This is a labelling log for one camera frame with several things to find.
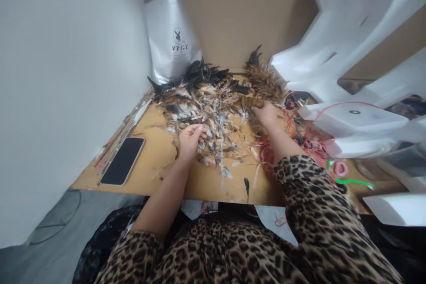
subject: pink hair tie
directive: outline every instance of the pink hair tie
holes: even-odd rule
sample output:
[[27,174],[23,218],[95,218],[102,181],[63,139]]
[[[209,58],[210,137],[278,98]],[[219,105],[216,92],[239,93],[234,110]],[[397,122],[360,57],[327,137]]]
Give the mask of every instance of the pink hair tie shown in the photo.
[[336,173],[338,176],[343,177],[349,172],[347,165],[345,162],[337,162],[336,166],[334,167],[334,173]]

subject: right hand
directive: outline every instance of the right hand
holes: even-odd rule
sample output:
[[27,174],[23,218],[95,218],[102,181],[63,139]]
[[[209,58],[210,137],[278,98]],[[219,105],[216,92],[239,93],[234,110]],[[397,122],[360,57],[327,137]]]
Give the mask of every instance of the right hand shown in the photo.
[[264,128],[267,129],[276,124],[276,108],[269,101],[266,101],[262,108],[253,107],[252,110]]

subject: leopard print clothing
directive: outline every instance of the leopard print clothing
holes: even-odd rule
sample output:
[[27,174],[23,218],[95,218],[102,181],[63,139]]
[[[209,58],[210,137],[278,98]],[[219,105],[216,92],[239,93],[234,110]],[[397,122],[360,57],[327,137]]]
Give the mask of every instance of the leopard print clothing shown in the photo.
[[96,283],[402,282],[310,157],[285,157],[274,174],[298,247],[247,221],[200,217],[166,252],[154,235],[128,233]]

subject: white wall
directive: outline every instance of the white wall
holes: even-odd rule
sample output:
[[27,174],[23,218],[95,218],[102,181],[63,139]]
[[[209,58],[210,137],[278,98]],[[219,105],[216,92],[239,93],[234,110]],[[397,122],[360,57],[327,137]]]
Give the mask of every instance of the white wall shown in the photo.
[[150,72],[143,0],[0,0],[0,247],[26,241]]

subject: left hand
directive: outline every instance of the left hand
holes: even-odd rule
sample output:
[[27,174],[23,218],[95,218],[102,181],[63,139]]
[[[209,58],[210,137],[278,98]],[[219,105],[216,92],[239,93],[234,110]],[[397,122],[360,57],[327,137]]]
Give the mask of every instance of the left hand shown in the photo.
[[178,160],[184,163],[192,163],[197,155],[198,142],[203,142],[207,135],[204,134],[207,130],[202,124],[193,124],[186,127],[179,134],[179,157]]

